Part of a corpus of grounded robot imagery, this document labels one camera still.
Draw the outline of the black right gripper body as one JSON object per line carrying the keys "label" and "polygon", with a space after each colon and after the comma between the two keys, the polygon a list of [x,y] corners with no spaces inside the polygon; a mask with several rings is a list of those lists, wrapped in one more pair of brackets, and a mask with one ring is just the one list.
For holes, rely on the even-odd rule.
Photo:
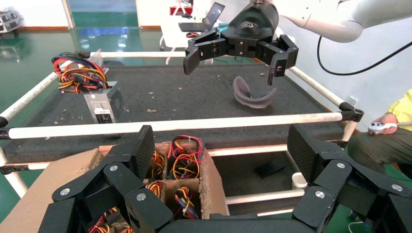
{"label": "black right gripper body", "polygon": [[225,52],[231,56],[261,57],[259,42],[274,40],[279,14],[267,0],[252,0],[224,31]]}

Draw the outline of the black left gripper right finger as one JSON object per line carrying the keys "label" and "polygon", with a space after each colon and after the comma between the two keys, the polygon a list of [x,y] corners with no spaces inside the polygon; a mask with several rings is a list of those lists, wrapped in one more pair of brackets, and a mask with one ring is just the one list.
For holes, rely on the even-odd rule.
{"label": "black left gripper right finger", "polygon": [[412,191],[394,178],[356,163],[332,142],[289,127],[287,149],[308,186],[293,220],[322,232],[339,205],[354,211],[375,233],[412,230]]}

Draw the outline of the person hand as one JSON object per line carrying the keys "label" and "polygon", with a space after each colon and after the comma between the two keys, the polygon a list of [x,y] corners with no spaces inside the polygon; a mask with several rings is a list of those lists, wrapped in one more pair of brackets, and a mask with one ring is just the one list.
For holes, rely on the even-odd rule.
{"label": "person hand", "polygon": [[[381,116],[380,118],[376,119],[375,122],[381,122],[383,124],[393,123],[397,124],[397,118],[392,113],[386,113],[385,115]],[[381,131],[381,134],[393,134],[397,130],[397,127],[390,127]]]}

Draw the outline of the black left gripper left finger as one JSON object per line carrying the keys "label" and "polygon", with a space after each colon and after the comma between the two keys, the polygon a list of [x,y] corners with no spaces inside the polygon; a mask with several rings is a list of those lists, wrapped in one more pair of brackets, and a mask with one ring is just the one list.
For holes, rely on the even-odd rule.
{"label": "black left gripper left finger", "polygon": [[172,223],[172,212],[143,183],[154,150],[150,125],[113,146],[94,169],[53,192],[39,232],[86,233],[112,207],[136,233],[161,231]]}

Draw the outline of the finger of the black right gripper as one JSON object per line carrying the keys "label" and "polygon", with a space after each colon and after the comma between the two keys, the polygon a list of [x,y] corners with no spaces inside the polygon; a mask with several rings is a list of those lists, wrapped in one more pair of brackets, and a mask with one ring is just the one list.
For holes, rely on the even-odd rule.
{"label": "finger of the black right gripper", "polygon": [[229,43],[223,34],[226,30],[205,32],[188,41],[183,60],[186,75],[190,75],[201,61],[229,54]]}
{"label": "finger of the black right gripper", "polygon": [[285,71],[296,65],[299,48],[285,34],[281,34],[271,43],[258,41],[256,58],[269,66],[268,85],[273,85],[274,79],[283,77]]}

